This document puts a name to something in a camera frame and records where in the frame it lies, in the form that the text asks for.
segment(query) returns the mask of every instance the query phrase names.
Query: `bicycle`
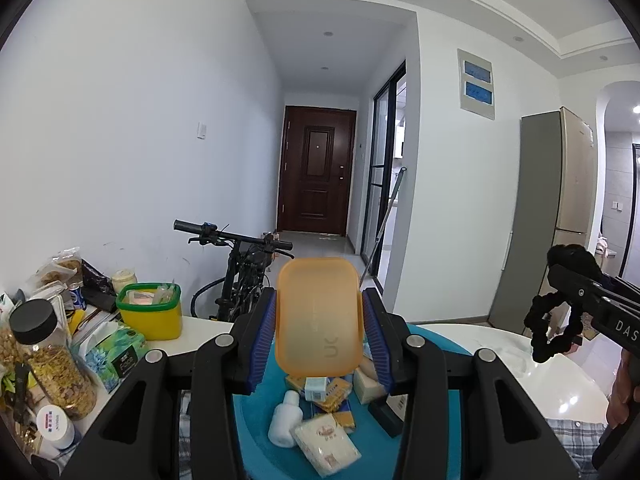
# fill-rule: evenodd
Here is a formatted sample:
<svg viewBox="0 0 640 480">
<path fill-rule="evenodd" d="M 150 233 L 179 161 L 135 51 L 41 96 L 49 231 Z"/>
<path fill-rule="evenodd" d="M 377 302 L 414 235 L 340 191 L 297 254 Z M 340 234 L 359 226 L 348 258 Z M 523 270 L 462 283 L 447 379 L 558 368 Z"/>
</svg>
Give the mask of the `bicycle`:
<svg viewBox="0 0 640 480">
<path fill-rule="evenodd" d="M 219 231 L 215 224 L 205 222 L 197 225 L 181 220 L 174 222 L 174 230 L 197 235 L 195 238 L 189 238 L 188 243 L 198 242 L 203 246 L 212 244 L 217 247 L 231 247 L 224 278 L 203 286 L 191 298 L 193 317 L 198 317 L 196 314 L 198 297 L 210 288 L 223 283 L 222 294 L 216 300 L 218 314 L 210 319 L 234 322 L 241 314 L 249 313 L 260 298 L 264 286 L 264 272 L 271 263 L 273 253 L 294 258 L 293 254 L 286 252 L 293 249 L 293 244 L 274 240 L 272 234 L 264 238 L 252 238 L 225 233 L 224 230 Z"/>
</svg>

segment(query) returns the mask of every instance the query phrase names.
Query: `blue can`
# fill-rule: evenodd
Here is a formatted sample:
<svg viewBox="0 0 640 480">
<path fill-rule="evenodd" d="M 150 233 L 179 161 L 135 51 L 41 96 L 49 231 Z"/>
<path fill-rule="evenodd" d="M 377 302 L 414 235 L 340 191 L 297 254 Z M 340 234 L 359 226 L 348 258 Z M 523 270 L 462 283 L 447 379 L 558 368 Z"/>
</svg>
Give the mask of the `blue can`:
<svg viewBox="0 0 640 480">
<path fill-rule="evenodd" d="M 69 293 L 71 294 L 71 300 L 74 302 L 76 310 L 79 308 L 86 310 L 86 301 L 82 295 L 82 282 L 69 285 Z"/>
</svg>

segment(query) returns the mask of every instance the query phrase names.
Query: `dark brown wooden door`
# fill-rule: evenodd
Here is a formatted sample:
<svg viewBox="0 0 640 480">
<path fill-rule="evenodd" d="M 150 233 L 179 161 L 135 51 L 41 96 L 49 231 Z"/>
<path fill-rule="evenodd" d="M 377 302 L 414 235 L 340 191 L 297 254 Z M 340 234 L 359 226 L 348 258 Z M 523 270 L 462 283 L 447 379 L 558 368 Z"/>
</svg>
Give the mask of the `dark brown wooden door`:
<svg viewBox="0 0 640 480">
<path fill-rule="evenodd" d="M 344 236 L 356 112 L 288 106 L 278 193 L 278 230 Z"/>
</svg>

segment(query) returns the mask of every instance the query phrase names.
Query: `gray refrigerator side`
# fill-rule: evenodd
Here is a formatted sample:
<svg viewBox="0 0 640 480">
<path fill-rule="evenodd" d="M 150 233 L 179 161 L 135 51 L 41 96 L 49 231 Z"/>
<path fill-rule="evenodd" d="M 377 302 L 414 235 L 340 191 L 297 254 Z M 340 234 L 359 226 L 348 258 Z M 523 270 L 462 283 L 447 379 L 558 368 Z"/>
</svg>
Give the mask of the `gray refrigerator side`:
<svg viewBox="0 0 640 480">
<path fill-rule="evenodd" d="M 560 112 L 523 117 L 513 235 L 489 323 L 521 334 L 546 271 L 562 186 Z"/>
</svg>

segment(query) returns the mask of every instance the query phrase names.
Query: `refrigerator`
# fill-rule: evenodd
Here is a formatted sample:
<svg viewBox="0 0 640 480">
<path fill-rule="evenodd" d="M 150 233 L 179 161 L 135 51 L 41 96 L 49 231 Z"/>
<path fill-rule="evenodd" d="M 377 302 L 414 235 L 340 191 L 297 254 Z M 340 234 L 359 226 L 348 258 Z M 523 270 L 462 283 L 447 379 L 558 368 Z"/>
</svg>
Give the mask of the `refrigerator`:
<svg viewBox="0 0 640 480">
<path fill-rule="evenodd" d="M 546 252 L 556 244 L 587 245 L 596 179 L 593 133 L 580 117 L 563 107 L 522 118 L 516 209 L 492 326 L 523 333 L 533 297 L 553 291 Z M 552 324 L 565 313 L 566 306 L 556 309 Z"/>
</svg>

